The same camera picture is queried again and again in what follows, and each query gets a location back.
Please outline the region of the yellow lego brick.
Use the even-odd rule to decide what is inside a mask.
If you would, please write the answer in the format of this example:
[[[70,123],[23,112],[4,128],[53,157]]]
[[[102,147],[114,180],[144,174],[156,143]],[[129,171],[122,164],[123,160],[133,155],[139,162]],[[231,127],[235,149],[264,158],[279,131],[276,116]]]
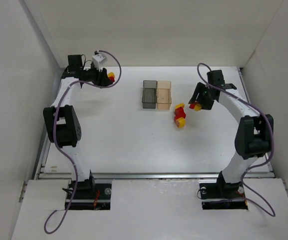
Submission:
[[[194,106],[194,111],[198,112],[202,109],[202,106],[199,103],[196,103]]]
[[[108,76],[109,76],[109,77],[115,77],[115,74],[114,74],[113,72],[110,72],[110,73],[108,74]]]

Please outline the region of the red curved lego brick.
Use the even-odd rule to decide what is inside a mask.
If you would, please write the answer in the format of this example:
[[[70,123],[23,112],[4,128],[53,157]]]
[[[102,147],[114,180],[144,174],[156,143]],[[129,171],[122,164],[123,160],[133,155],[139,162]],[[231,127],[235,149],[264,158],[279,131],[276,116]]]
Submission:
[[[192,104],[189,105],[189,108],[190,108],[190,109],[194,109],[195,106],[196,106],[196,104],[195,104],[195,103],[192,103]]]

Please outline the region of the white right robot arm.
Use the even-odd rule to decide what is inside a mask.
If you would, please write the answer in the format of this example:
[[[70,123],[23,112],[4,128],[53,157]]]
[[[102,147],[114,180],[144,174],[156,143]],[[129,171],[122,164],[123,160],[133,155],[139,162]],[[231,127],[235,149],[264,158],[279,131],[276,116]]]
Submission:
[[[195,111],[211,110],[214,102],[220,103],[234,117],[238,129],[234,140],[235,153],[222,170],[216,183],[206,183],[207,198],[235,198],[242,188],[244,172],[258,159],[272,150],[274,119],[262,115],[238,92],[235,85],[226,83],[221,70],[207,73],[207,83],[198,83],[189,101]]]

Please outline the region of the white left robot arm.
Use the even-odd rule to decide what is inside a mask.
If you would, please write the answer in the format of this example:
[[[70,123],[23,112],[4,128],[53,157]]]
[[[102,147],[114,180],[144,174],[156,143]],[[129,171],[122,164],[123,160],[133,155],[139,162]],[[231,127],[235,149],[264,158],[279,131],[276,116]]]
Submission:
[[[74,102],[84,84],[97,88],[107,88],[115,82],[106,68],[67,67],[61,76],[59,92],[51,106],[43,109],[43,118],[48,138],[57,150],[65,156],[72,172],[73,192],[95,192],[95,182],[91,170],[86,166],[79,150],[81,125],[74,109]]]

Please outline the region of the clear tan plastic container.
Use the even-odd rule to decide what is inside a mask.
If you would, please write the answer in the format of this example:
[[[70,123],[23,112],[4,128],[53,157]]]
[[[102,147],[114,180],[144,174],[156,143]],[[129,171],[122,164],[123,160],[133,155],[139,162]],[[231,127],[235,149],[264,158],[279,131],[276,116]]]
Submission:
[[[157,81],[157,109],[169,110],[172,98],[171,98],[171,82],[166,80]]]

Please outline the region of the lower red yellow lego stack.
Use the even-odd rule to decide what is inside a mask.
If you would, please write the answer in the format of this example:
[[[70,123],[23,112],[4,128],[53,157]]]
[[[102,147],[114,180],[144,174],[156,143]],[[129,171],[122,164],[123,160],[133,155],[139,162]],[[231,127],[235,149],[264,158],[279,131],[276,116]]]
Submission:
[[[175,116],[174,117],[174,123],[177,128],[181,129],[186,125],[186,120],[182,116]]]

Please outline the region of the smoky grey plastic container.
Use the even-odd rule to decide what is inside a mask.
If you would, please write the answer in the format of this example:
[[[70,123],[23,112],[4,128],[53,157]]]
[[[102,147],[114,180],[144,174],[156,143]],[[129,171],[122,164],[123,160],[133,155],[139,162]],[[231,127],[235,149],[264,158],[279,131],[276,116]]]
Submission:
[[[155,109],[157,104],[157,81],[144,80],[142,91],[142,107],[144,109]]]

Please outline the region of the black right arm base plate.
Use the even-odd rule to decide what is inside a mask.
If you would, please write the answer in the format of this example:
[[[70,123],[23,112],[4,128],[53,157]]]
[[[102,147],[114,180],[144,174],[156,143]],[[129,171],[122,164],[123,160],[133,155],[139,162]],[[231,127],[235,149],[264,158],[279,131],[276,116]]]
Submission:
[[[241,182],[220,185],[217,182],[199,183],[203,210],[247,210],[245,191]]]

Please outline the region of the aluminium frame rail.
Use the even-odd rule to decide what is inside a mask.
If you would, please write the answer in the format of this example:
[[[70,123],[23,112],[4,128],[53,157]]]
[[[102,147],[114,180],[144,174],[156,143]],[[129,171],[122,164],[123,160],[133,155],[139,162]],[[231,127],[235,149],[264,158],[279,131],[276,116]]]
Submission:
[[[101,180],[216,179],[218,173],[93,173]],[[70,179],[70,173],[37,173],[34,180]]]

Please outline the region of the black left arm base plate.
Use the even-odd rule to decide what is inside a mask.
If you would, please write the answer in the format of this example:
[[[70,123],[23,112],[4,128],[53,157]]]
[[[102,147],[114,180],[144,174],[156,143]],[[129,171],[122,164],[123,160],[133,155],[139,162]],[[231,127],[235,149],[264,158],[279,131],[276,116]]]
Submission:
[[[110,210],[111,194],[111,183],[97,183],[94,186],[86,185],[85,187],[78,185],[69,210]]]

